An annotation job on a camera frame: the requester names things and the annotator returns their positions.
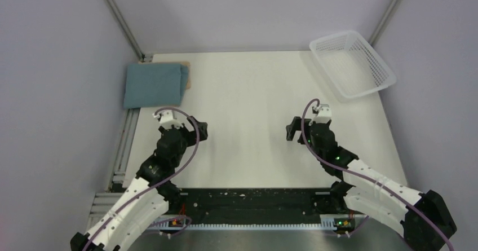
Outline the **blue-grey t-shirt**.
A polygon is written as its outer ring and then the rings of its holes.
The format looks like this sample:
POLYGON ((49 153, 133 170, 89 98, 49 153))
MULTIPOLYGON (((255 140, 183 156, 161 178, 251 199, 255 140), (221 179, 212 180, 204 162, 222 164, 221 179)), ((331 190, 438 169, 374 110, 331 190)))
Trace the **blue-grey t-shirt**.
POLYGON ((188 66, 180 63, 130 64, 126 70, 123 108, 178 107, 188 78, 188 66))

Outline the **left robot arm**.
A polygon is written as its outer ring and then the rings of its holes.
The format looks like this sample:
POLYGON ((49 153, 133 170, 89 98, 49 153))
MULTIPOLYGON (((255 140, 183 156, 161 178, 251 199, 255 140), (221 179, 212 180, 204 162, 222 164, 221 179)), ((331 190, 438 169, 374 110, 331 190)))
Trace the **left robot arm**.
POLYGON ((188 130, 170 112, 156 118, 161 134, 156 149, 100 221, 71 238, 71 250, 128 250, 155 219, 180 208, 180 191, 171 178, 184 169, 180 162, 186 149, 197 151, 199 142, 208 138, 208 124, 189 116, 193 130, 188 130))

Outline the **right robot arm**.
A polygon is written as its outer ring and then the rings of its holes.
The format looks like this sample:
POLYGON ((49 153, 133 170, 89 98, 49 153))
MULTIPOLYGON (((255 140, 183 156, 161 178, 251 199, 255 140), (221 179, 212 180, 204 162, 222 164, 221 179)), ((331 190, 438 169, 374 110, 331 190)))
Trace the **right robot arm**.
POLYGON ((331 207, 364 213, 401 236, 412 250, 440 250, 450 243, 457 226, 440 194, 411 189, 380 174, 358 155, 339 146, 331 119, 295 116, 286 126, 286 140, 300 132, 304 144, 323 169, 337 179, 331 207))

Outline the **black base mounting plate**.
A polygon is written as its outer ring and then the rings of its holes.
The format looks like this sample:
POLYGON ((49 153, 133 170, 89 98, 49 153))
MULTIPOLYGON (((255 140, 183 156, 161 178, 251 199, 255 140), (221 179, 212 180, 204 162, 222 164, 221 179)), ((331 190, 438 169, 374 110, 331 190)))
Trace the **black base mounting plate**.
POLYGON ((319 224, 323 215, 349 216, 328 188, 185 188, 168 214, 193 224, 319 224))

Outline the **white plastic mesh basket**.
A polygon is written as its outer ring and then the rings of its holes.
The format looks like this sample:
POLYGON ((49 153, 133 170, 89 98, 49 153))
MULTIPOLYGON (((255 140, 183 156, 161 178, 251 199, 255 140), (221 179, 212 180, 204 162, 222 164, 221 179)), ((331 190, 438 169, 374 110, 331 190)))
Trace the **white plastic mesh basket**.
POLYGON ((377 93, 397 82, 392 69, 354 30, 313 40, 309 49, 342 102, 377 93))

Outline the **left side aluminium rail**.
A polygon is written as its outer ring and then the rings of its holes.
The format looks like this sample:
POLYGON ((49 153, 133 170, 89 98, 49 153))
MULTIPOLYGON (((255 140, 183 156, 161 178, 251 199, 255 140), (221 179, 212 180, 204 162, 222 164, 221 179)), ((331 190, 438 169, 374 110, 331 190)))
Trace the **left side aluminium rail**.
POLYGON ((139 108, 128 109, 126 111, 123 125, 119 132, 119 142, 113 154, 111 174, 106 189, 108 192, 115 190, 116 187, 120 186, 125 180, 131 146, 138 123, 139 114, 139 108))

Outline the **left rear aluminium post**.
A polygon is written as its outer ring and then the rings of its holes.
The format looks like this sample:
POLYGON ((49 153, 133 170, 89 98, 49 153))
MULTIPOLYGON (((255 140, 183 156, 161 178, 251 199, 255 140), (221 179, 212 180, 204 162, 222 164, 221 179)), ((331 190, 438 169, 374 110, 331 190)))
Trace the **left rear aluminium post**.
POLYGON ((118 24, 120 30, 122 31, 124 37, 126 38, 127 42, 132 48, 133 52, 137 56, 138 60, 142 62, 144 60, 145 54, 143 53, 136 38, 134 37, 134 34, 131 31, 126 19, 123 17, 123 14, 119 6, 117 5, 116 1, 115 0, 104 0, 104 1, 106 3, 106 6, 109 8, 110 12, 112 13, 112 16, 115 19, 116 23, 118 24))

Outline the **aluminium post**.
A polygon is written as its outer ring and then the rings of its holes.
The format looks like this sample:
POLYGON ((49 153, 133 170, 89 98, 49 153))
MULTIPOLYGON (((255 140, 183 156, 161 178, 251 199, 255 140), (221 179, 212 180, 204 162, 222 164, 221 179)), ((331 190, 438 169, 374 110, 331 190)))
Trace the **aluminium post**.
POLYGON ((387 25, 389 24, 390 20, 392 19, 393 15, 395 14, 396 10, 398 9, 402 0, 390 0, 385 12, 381 16, 379 23, 375 27, 372 35, 370 36, 368 43, 374 47, 378 40, 380 39, 381 35, 385 31, 387 25))
POLYGON ((137 56, 138 60, 142 62, 144 60, 145 54, 143 53, 136 38, 134 37, 134 34, 131 31, 126 19, 123 17, 123 14, 119 6, 117 5, 116 1, 115 0, 104 0, 104 1, 106 3, 106 6, 109 8, 110 12, 112 13, 112 16, 115 19, 116 23, 118 24, 120 30, 122 31, 124 37, 126 38, 127 42, 132 48, 133 52, 137 56))

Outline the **right rear aluminium post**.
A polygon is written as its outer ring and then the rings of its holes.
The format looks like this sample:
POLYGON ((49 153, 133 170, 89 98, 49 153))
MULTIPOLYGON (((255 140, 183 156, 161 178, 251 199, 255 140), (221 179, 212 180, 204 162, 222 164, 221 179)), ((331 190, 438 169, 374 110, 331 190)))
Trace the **right rear aluminium post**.
POLYGON ((402 0, 390 0, 385 12, 381 16, 379 23, 375 27, 372 35, 370 36, 368 43, 374 47, 378 40, 380 39, 381 35, 385 31, 387 25, 389 24, 390 20, 392 19, 393 15, 395 14, 396 10, 398 9, 402 0))

